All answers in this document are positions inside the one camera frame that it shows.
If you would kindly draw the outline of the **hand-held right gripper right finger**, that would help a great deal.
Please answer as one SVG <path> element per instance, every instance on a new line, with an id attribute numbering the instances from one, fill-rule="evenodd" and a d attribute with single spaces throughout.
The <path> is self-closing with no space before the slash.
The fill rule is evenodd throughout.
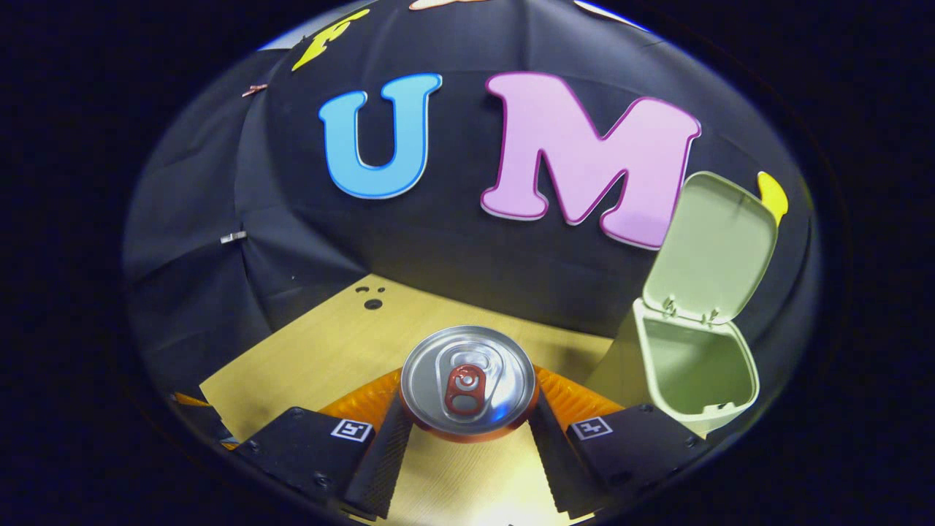
<path id="1" fill-rule="evenodd" d="M 657 406 L 621 406 L 544 367 L 535 377 L 540 394 L 528 422 L 560 512 L 634 507 L 709 452 L 707 441 Z"/>

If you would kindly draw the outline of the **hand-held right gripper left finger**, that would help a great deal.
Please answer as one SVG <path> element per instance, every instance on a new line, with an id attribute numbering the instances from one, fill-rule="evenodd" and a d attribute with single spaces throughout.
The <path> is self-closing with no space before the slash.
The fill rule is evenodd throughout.
<path id="1" fill-rule="evenodd" d="M 288 408 L 233 452 L 315 505 L 385 519 L 412 428 L 400 377 L 392 370 L 320 411 Z"/>

